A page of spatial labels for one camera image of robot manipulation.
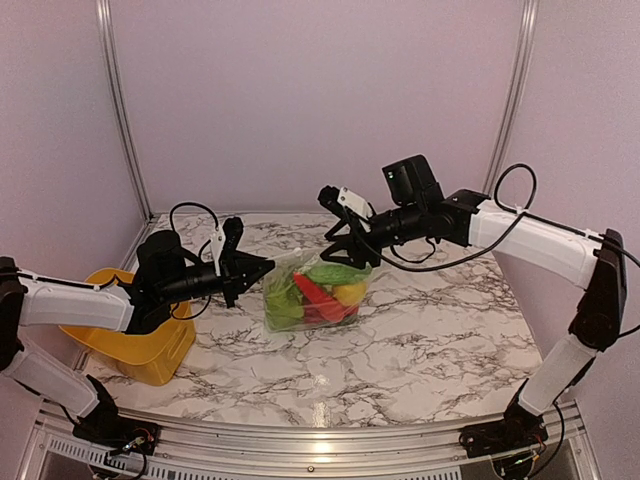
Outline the fake green cucumber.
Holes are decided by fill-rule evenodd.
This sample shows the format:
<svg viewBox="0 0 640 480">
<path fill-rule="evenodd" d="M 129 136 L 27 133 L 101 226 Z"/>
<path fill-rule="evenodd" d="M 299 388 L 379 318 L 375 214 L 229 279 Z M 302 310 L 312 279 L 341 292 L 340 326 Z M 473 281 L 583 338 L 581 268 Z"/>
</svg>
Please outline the fake green cucumber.
<svg viewBox="0 0 640 480">
<path fill-rule="evenodd" d="M 358 269 L 336 263 L 327 263 L 311 267 L 306 272 L 306 276 L 316 284 L 340 286 L 366 281 L 371 272 L 372 269 L 370 267 Z"/>
</svg>

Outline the clear polka dot zip bag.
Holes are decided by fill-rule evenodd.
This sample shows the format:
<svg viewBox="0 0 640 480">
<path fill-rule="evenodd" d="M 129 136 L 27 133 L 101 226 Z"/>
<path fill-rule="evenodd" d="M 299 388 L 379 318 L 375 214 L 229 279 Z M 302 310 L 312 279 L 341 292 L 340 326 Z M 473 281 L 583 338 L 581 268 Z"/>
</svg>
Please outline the clear polka dot zip bag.
<svg viewBox="0 0 640 480">
<path fill-rule="evenodd" d="M 372 268 L 358 269 L 323 260 L 316 250 L 296 248 L 274 258 L 263 279 L 264 323 L 270 332 L 347 326 L 372 281 Z"/>
</svg>

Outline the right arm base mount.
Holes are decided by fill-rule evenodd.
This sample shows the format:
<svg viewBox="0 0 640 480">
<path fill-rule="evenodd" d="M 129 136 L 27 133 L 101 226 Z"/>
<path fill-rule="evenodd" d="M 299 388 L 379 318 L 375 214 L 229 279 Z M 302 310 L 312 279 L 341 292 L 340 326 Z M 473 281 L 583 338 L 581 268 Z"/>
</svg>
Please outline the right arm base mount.
<svg viewBox="0 0 640 480">
<path fill-rule="evenodd" d="M 496 420 L 463 427 L 459 444 L 469 458 L 495 455 L 545 443 L 547 430 L 541 420 L 525 426 L 517 420 Z"/>
</svg>

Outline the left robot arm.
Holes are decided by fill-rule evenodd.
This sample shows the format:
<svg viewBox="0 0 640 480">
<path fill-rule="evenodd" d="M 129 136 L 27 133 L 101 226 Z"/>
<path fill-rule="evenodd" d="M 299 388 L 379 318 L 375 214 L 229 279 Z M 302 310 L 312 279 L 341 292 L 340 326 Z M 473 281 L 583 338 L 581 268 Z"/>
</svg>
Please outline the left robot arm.
<svg viewBox="0 0 640 480">
<path fill-rule="evenodd" d="M 19 329 L 60 325 L 146 335 L 167 322 L 179 303 L 220 293 L 233 306 L 275 267 L 271 259 L 238 250 L 241 236 L 215 234 L 213 258 L 204 261 L 182 246 L 177 232 L 158 231 L 138 246 L 132 280 L 113 276 L 97 285 L 38 276 L 19 269 L 13 258 L 2 258 L 2 375 L 65 407 L 78 427 L 102 443 L 119 444 L 126 423 L 104 386 L 20 340 Z"/>
</svg>

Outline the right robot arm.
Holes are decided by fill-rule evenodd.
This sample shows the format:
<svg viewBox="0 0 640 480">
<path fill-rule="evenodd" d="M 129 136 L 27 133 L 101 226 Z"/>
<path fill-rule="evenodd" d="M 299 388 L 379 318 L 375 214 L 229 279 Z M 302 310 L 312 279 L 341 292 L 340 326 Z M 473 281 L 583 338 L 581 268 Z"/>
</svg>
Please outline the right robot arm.
<svg viewBox="0 0 640 480">
<path fill-rule="evenodd" d="M 567 333 L 539 369 L 519 388 L 495 430 L 506 448 L 529 437 L 542 415 L 575 385 L 596 357 L 625 336 L 621 324 L 630 259 L 615 230 L 596 233 L 533 214 L 528 205 L 509 207 L 497 195 L 460 189 L 445 195 L 428 160 L 416 155 L 382 170 L 394 208 L 381 213 L 346 187 L 325 186 L 318 202 L 338 219 L 326 234 L 325 261 L 362 269 L 387 263 L 410 271 L 385 251 L 418 239 L 473 249 L 473 257 L 498 253 L 534 266 L 583 295 Z"/>
</svg>

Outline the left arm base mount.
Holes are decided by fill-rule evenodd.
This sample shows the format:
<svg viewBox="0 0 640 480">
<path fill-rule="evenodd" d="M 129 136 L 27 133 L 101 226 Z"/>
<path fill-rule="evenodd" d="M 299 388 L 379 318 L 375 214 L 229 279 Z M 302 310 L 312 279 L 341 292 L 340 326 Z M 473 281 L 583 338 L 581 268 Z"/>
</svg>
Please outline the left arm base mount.
<svg viewBox="0 0 640 480">
<path fill-rule="evenodd" d="M 118 414 L 101 414 L 94 418 L 78 420 L 73 427 L 73 435 L 109 447 L 114 455 L 129 452 L 152 455 L 159 430 L 159 425 L 154 422 L 122 417 Z"/>
</svg>

